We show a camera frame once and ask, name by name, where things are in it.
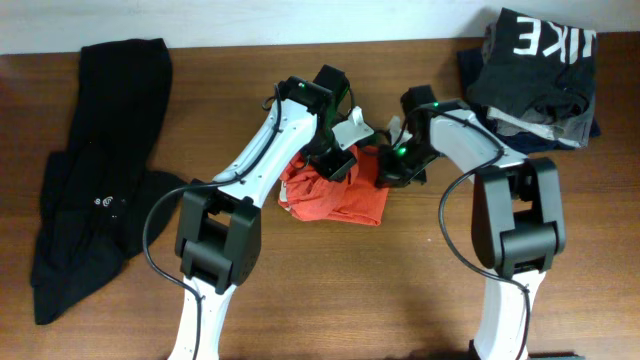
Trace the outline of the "red orange t-shirt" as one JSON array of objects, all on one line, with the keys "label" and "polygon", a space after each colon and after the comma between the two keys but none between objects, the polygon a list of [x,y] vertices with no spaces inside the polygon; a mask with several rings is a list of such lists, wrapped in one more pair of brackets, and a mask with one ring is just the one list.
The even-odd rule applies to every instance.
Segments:
[{"label": "red orange t-shirt", "polygon": [[323,178],[301,154],[296,154],[281,173],[279,205],[303,221],[332,220],[367,226],[382,221],[389,189],[377,188],[377,159],[356,146],[350,151],[356,164],[341,182]]}]

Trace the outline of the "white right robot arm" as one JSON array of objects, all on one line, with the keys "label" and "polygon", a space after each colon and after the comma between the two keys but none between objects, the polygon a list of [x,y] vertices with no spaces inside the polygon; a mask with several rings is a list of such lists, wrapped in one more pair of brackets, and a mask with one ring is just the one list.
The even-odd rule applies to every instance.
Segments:
[{"label": "white right robot arm", "polygon": [[[401,102],[405,115],[381,149],[377,186],[425,182],[426,167],[446,157],[461,171],[443,193],[438,223],[453,255],[486,280],[482,319],[470,342],[475,359],[527,359],[536,293],[566,244],[556,165],[510,149],[464,102]],[[445,221],[453,191],[473,184],[471,240],[478,265],[456,248]]]}]

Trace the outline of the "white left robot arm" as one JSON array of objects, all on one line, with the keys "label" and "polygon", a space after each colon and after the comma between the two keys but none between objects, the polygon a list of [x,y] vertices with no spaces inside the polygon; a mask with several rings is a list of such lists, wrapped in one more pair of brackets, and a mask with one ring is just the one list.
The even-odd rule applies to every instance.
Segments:
[{"label": "white left robot arm", "polygon": [[209,184],[193,181],[182,196],[175,253],[185,297],[173,359],[216,359],[231,297],[246,281],[261,250],[261,208],[296,154],[317,173],[341,182],[355,165],[346,128],[362,122],[358,109],[338,107],[351,93],[338,70],[313,81],[292,76],[275,87],[260,130]]}]

